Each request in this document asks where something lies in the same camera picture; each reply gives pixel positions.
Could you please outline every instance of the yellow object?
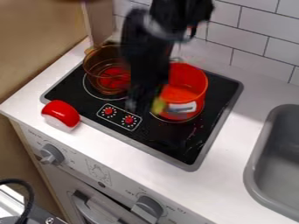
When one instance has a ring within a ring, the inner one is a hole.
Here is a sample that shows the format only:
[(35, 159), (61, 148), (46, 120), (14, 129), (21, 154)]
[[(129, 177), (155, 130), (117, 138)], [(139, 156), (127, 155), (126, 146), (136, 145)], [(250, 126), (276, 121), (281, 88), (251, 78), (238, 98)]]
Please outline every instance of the yellow object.
[(167, 103), (160, 97), (157, 97), (151, 106), (151, 113), (154, 115), (161, 114), (167, 108)]

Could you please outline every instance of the dial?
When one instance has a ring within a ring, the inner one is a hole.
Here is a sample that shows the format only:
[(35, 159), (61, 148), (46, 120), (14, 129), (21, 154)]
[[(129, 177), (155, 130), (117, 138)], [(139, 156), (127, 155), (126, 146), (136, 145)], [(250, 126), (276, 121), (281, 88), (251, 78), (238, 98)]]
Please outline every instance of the dial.
[(61, 151), (50, 143), (45, 144), (40, 153), (42, 156), (40, 163), (43, 165), (60, 165), (65, 160), (65, 156)]
[(127, 117), (125, 118), (124, 122), (125, 122), (126, 124), (132, 124), (132, 123), (134, 122), (134, 119), (133, 119), (132, 116), (129, 115), (129, 116), (127, 116)]
[(116, 116), (116, 109), (112, 108), (112, 107), (105, 107), (102, 111), (101, 111), (101, 115), (105, 116), (107, 118), (112, 118), (114, 116)]
[(155, 224), (163, 214), (160, 204), (148, 196), (140, 197), (131, 211), (151, 224)]

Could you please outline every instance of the red knob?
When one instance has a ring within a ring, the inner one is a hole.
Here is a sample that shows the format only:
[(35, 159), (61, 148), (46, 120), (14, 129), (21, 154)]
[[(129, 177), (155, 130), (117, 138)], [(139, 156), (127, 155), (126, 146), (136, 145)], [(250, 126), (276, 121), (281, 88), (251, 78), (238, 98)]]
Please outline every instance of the red knob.
[(105, 108), (104, 113), (107, 116), (111, 116), (113, 114), (113, 109), (112, 108)]
[(134, 122), (134, 119), (132, 116), (130, 116), (130, 115), (126, 116), (126, 118), (125, 118), (126, 124), (132, 124), (133, 122)]

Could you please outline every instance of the gray sink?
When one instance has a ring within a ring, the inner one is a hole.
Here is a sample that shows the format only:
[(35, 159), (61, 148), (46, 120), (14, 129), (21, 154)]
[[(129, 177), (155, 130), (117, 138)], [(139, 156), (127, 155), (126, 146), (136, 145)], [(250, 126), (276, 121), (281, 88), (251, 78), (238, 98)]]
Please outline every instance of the gray sink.
[(299, 105), (281, 105), (270, 112), (244, 183), (263, 206), (299, 221)]

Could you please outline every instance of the stove control panel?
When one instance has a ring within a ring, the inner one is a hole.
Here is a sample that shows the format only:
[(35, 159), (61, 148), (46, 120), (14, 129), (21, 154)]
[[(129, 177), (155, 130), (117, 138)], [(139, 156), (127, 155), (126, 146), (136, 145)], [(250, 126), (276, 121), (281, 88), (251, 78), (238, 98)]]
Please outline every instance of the stove control panel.
[(61, 171), (105, 193), (148, 223), (215, 224), (44, 133), (25, 126), (21, 129), (32, 152), (39, 158), (45, 158), (46, 161), (40, 160), (40, 163), (52, 165), (52, 161), (59, 162), (56, 165)]
[(135, 130), (143, 120), (140, 116), (129, 113), (128, 111), (118, 108), (110, 103), (105, 104), (96, 115), (101, 119), (129, 131)]

